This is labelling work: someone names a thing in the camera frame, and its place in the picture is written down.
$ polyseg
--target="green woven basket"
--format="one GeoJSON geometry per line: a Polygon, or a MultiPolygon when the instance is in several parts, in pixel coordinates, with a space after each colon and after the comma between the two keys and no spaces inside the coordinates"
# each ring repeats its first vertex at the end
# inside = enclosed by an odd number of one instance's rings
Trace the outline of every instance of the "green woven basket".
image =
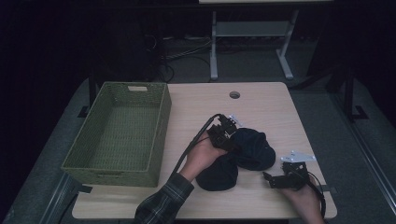
{"type": "Polygon", "coordinates": [[[82,184],[157,187],[171,105],[165,83],[106,82],[62,169],[82,184]]]}

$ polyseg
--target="dark cloth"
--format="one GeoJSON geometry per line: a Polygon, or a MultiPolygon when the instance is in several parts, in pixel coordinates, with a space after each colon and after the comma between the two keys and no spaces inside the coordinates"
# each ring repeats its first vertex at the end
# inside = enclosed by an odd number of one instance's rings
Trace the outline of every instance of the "dark cloth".
{"type": "Polygon", "coordinates": [[[265,133],[240,128],[231,139],[241,147],[241,150],[232,152],[239,167],[250,171],[263,171],[274,165],[276,153],[268,144],[265,133]]]}
{"type": "Polygon", "coordinates": [[[195,180],[202,189],[220,191],[233,188],[237,177],[238,167],[235,158],[227,153],[218,157],[212,165],[198,174],[195,180]]]}
{"type": "Polygon", "coordinates": [[[158,192],[139,204],[133,223],[173,223],[193,189],[184,176],[173,175],[158,192]]]}

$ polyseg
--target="plaid shirt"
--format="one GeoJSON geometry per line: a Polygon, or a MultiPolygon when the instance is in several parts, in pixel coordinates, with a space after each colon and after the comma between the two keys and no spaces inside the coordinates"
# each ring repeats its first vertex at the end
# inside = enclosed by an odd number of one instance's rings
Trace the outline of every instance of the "plaid shirt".
{"type": "Polygon", "coordinates": [[[133,223],[173,223],[193,189],[190,181],[175,174],[158,192],[139,204],[133,223]]]}

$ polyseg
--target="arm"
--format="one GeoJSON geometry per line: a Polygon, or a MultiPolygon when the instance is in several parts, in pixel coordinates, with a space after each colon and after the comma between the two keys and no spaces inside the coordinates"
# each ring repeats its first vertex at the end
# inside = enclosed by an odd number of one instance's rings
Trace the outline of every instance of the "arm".
{"type": "Polygon", "coordinates": [[[212,146],[204,132],[200,142],[187,155],[186,163],[155,194],[136,209],[134,223],[173,223],[177,212],[194,189],[191,181],[226,151],[212,146]]]}
{"type": "Polygon", "coordinates": [[[295,191],[293,189],[280,189],[293,205],[296,212],[306,224],[324,224],[324,220],[320,214],[320,201],[317,194],[305,185],[301,189],[295,191]]]}

